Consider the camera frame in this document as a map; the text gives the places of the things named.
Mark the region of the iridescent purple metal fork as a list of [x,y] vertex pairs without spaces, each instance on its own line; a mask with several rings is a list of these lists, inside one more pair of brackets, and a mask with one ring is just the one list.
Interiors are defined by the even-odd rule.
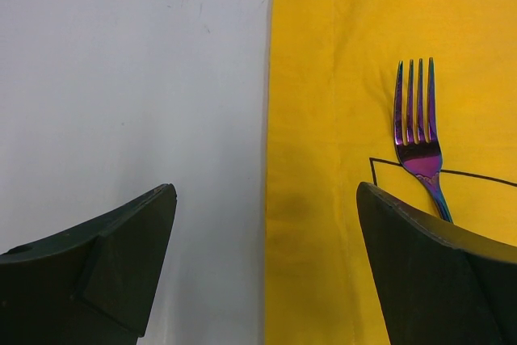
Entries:
[[439,177],[443,156],[439,145],[435,109],[435,63],[430,58],[427,84],[423,83],[423,59],[418,60],[418,79],[414,80],[410,61],[407,93],[403,93],[403,63],[397,67],[393,103],[393,139],[398,161],[428,191],[439,216],[452,222]]

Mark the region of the yellow cartoon print cloth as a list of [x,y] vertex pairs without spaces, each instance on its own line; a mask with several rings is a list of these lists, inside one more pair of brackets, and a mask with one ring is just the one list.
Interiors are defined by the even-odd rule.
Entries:
[[393,147],[397,66],[428,59],[453,219],[515,244],[516,0],[274,0],[266,343],[389,341],[355,193],[434,212]]

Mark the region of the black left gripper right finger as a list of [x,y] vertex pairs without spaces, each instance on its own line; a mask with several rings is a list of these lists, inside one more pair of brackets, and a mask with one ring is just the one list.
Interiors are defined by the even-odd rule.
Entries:
[[371,183],[359,223],[392,344],[514,344],[516,248],[420,211]]

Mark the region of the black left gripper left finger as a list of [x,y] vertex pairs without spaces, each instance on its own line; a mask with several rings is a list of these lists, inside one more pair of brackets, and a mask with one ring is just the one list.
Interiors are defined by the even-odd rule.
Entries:
[[177,192],[162,184],[1,255],[3,344],[135,344],[144,337]]

